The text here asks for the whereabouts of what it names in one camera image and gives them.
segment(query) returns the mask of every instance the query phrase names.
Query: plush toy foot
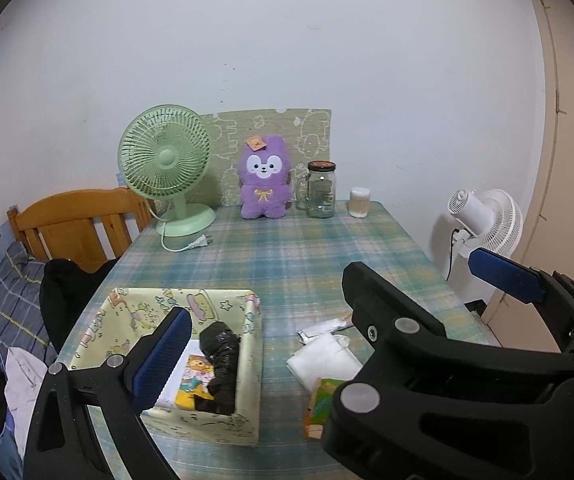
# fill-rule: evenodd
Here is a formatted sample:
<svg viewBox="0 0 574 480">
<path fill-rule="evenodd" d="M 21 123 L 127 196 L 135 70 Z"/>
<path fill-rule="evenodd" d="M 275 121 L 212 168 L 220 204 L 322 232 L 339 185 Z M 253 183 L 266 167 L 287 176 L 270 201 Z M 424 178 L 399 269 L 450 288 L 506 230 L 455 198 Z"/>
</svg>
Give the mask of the plush toy foot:
<svg viewBox="0 0 574 480">
<path fill-rule="evenodd" d="M 285 216 L 287 210 L 285 209 L 285 204 L 280 204 L 276 207 L 272 207 L 265 211 L 265 216 L 267 218 L 282 218 Z"/>
<path fill-rule="evenodd" d="M 254 218 L 258 218 L 262 215 L 262 212 L 254 203 L 243 204 L 243 207 L 240 209 L 240 215 L 246 220 L 253 220 Z"/>
</svg>

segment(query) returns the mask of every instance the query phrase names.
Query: yellow embroidered bow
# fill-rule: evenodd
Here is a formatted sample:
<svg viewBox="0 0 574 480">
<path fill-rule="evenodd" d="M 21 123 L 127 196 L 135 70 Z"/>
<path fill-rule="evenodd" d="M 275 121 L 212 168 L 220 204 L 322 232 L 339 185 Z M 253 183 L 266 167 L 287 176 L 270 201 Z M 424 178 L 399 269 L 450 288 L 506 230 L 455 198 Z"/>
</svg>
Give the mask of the yellow embroidered bow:
<svg viewBox="0 0 574 480">
<path fill-rule="evenodd" d="M 256 189 L 254 194 L 258 197 L 259 202 L 269 202 L 267 197 L 273 195 L 273 189 Z"/>
</svg>

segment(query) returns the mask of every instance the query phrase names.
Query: white fan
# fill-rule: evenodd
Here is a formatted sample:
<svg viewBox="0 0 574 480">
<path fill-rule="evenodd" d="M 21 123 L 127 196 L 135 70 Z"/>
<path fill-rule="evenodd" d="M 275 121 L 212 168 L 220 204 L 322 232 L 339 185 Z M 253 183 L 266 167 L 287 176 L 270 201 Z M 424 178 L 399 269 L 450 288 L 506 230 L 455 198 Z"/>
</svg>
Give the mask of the white fan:
<svg viewBox="0 0 574 480">
<path fill-rule="evenodd" d="M 518 245 L 522 212 L 506 191 L 461 189 L 449 199 L 448 209 L 464 227 L 452 238 L 455 252 L 464 258 L 478 248 L 508 258 Z"/>
</svg>

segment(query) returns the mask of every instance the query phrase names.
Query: black cable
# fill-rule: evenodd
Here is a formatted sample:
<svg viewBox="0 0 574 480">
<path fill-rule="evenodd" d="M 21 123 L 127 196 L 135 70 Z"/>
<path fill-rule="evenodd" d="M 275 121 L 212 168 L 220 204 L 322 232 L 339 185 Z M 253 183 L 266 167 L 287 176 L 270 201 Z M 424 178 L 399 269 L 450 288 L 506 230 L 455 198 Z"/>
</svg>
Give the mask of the black cable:
<svg viewBox="0 0 574 480">
<path fill-rule="evenodd" d="M 458 229 L 454 229 L 451 232 L 451 248 L 449 248 L 449 272 L 447 272 L 447 277 L 445 278 L 445 281 L 449 280 L 449 277 L 451 276 L 451 264 L 453 263 L 453 247 L 455 245 L 454 241 L 453 241 L 453 235 L 456 234 L 458 232 Z"/>
</svg>

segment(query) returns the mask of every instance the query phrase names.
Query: plaid fabric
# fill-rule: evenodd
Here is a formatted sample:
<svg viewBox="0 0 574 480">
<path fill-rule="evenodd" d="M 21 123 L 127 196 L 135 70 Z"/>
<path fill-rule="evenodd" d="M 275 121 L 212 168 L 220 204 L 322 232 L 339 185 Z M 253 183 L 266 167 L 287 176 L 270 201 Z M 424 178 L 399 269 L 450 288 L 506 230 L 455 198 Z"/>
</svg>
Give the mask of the plaid fabric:
<svg viewBox="0 0 574 480">
<path fill-rule="evenodd" d="M 148 227 L 100 286 L 59 360 L 69 364 L 94 314 L 116 286 L 249 287 L 260 296 L 265 338 L 258 446 L 205 444 L 151 430 L 155 442 L 183 480 L 355 478 L 323 452 L 319 441 L 303 436 L 307 394 L 285 364 L 301 346 L 299 329 L 349 311 L 341 290 L 347 264 L 363 261 L 379 272 L 440 319 L 451 338 L 497 342 L 381 204 L 372 203 L 366 219 L 350 217 L 342 203 L 337 209 L 334 218 L 325 220 L 294 209 L 278 220 L 243 220 L 239 207 L 222 207 L 208 229 L 213 244 L 185 253 L 163 250 L 160 236 Z M 166 240 L 178 248 L 189 241 Z M 355 328 L 348 332 L 350 348 L 365 361 L 370 347 Z M 129 478 L 98 409 L 93 419 L 114 475 Z"/>
<path fill-rule="evenodd" d="M 56 360 L 41 316 L 38 295 L 45 263 L 27 254 L 21 242 L 14 242 L 0 262 L 0 354 L 17 346 L 46 365 Z"/>
</svg>

